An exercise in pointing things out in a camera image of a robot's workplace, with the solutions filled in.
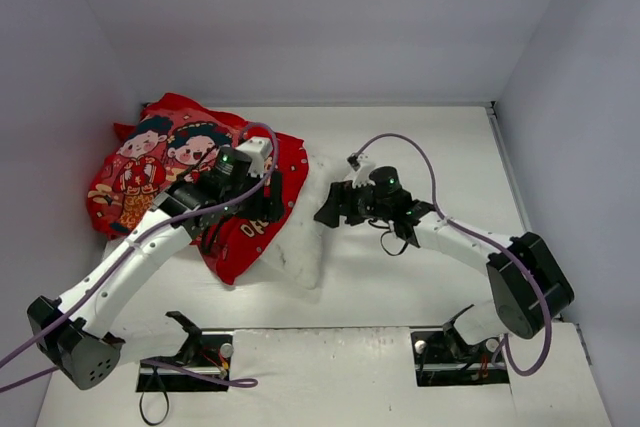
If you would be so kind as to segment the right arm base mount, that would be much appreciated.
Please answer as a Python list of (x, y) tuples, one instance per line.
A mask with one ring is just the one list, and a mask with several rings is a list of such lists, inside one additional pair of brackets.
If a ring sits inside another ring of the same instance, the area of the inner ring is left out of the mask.
[(489, 337), (469, 345), (454, 329), (456, 321), (471, 307), (457, 313), (442, 327), (410, 331), (416, 385), (471, 387), (508, 385), (505, 357), (498, 352), (499, 339)]

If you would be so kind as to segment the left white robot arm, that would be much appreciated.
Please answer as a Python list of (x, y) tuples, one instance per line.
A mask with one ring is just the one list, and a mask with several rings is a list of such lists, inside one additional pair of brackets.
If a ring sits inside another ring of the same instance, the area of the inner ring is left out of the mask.
[(253, 137), (222, 147), (197, 180), (180, 175), (87, 277), (55, 299), (40, 296), (29, 305), (38, 349), (77, 388), (101, 383), (119, 363), (124, 344), (111, 334), (112, 324), (170, 257), (224, 219), (282, 218), (278, 157), (275, 142)]

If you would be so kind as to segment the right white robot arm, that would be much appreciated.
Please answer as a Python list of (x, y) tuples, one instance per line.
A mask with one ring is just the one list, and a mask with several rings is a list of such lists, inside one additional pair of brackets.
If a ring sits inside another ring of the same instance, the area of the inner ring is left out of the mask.
[(314, 220), (329, 228), (382, 221), (406, 244), (441, 253), (485, 275), (492, 299), (457, 314), (442, 335), (445, 352), (455, 359), (468, 357), (490, 337), (510, 333), (530, 340), (545, 327), (540, 301), (517, 262), (536, 281), (551, 317), (575, 299), (539, 235), (471, 235), (470, 227), (456, 228), (454, 219), (439, 216), (433, 204), (414, 198), (402, 187), (393, 167), (372, 170), (368, 180), (357, 175), (354, 180), (333, 182)]

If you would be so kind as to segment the red navy pillowcase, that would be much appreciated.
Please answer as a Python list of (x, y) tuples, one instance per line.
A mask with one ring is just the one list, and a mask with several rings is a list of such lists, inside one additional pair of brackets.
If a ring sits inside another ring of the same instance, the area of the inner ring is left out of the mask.
[[(135, 125), (114, 127), (121, 144), (91, 182), (86, 206), (95, 230), (109, 239), (129, 235), (155, 197), (180, 175), (195, 181), (214, 166), (219, 150), (266, 137), (238, 115), (213, 111), (174, 93), (143, 108)], [(276, 223), (236, 216), (208, 228), (195, 241), (207, 267), (227, 284), (266, 251), (292, 212), (309, 166), (303, 140), (279, 133), (276, 171), (283, 176), (284, 217)]]

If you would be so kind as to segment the white pillow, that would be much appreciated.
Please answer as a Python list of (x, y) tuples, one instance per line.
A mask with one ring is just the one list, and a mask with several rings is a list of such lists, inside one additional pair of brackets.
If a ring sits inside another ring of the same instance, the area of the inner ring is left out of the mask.
[(319, 281), (324, 226), (313, 216), (326, 199), (326, 188), (335, 180), (334, 159), (312, 153), (308, 159), (308, 174), (292, 212), (269, 243), (259, 261), (273, 268), (300, 287), (314, 289)]

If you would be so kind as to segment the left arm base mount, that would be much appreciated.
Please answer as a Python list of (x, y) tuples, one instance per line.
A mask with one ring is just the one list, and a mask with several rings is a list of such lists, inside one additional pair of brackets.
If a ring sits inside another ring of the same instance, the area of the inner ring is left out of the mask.
[[(153, 357), (161, 363), (177, 365), (203, 377), (229, 381), (233, 334), (230, 331), (206, 331), (180, 311), (165, 316), (181, 326), (186, 339), (172, 356)], [(139, 367), (138, 393), (226, 392), (227, 385), (205, 381), (164, 367), (142, 364)]]

